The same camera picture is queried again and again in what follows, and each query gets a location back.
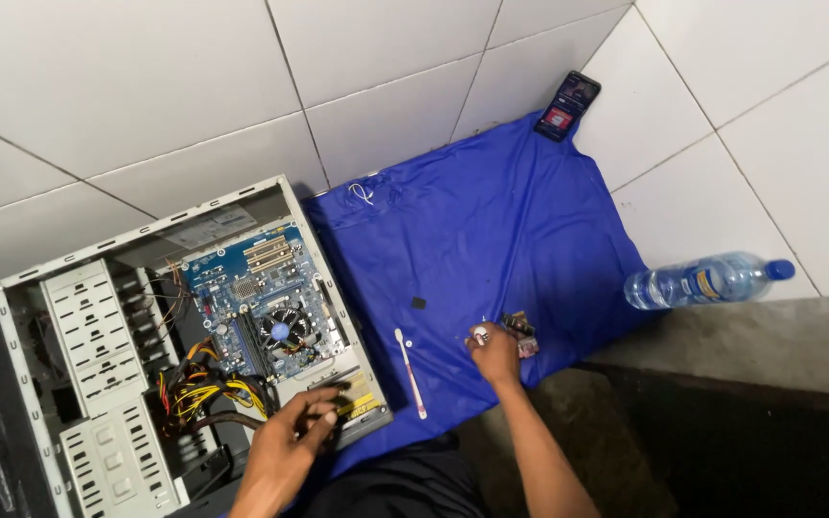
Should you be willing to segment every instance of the smartphone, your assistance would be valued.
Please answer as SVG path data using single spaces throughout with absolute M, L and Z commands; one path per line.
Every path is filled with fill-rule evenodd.
M 572 70 L 533 130 L 556 142 L 565 140 L 571 126 L 587 112 L 599 94 L 600 83 Z

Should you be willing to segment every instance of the motherboard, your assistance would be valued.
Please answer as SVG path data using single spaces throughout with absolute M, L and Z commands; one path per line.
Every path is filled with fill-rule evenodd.
M 295 222 L 252 230 L 178 266 L 224 372 L 275 384 L 344 352 Z

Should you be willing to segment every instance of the water bottle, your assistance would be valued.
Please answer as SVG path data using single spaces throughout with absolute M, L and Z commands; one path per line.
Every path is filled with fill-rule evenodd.
M 755 299 L 774 281 L 794 276 L 791 261 L 767 262 L 751 253 L 729 252 L 635 274 L 624 290 L 626 300 L 639 310 L 663 310 Z

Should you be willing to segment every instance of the cpu fan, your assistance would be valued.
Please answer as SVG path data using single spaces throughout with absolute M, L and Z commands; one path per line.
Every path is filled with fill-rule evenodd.
M 274 310 L 261 317 L 261 337 L 268 350 L 296 350 L 312 330 L 305 312 L 291 308 Z

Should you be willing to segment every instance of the white cable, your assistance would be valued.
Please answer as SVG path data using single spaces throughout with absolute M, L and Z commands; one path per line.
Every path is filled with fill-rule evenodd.
M 356 197 L 360 198 L 361 200 L 367 202 L 370 205 L 373 205 L 373 202 L 369 201 L 369 199 L 373 197 L 373 193 L 367 194 L 367 190 L 363 188 L 363 185 L 359 183 L 351 183 L 350 187 L 348 187 L 347 190 L 354 193 Z

